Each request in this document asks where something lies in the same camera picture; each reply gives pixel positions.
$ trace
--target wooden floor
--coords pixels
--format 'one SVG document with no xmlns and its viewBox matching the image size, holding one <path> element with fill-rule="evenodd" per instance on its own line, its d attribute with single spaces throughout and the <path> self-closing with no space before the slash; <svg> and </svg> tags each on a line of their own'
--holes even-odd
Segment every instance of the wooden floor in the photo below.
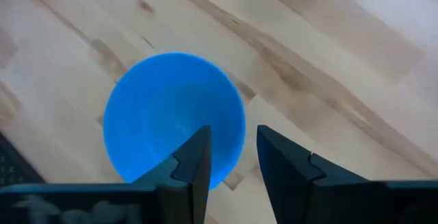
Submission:
<svg viewBox="0 0 438 224">
<path fill-rule="evenodd" d="M 102 137 L 115 82 L 195 53 L 246 105 L 206 223 L 274 223 L 258 124 L 368 179 L 438 178 L 437 21 L 438 0 L 0 0 L 0 130 L 50 182 L 121 182 Z"/>
</svg>

